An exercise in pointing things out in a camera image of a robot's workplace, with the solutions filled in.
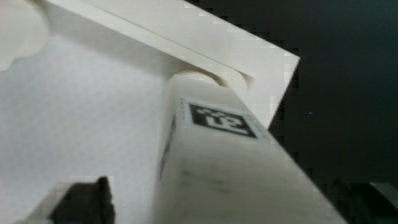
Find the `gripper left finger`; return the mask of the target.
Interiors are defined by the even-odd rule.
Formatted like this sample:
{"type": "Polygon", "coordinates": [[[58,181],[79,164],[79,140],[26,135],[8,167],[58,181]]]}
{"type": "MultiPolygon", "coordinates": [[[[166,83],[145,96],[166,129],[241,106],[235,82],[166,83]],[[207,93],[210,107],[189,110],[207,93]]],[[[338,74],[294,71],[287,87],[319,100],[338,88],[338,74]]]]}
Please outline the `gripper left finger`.
{"type": "Polygon", "coordinates": [[[51,213],[54,224],[116,224],[109,178],[75,183],[51,213]]]}

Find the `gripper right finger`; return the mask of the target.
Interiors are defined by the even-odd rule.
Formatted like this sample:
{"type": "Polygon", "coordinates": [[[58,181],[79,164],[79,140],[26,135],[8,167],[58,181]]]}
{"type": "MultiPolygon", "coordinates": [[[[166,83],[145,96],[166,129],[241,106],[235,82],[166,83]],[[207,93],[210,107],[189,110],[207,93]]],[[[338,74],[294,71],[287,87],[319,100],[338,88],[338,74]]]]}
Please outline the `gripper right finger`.
{"type": "Polygon", "coordinates": [[[398,224],[398,184],[337,180],[331,199],[349,224],[398,224]]]}

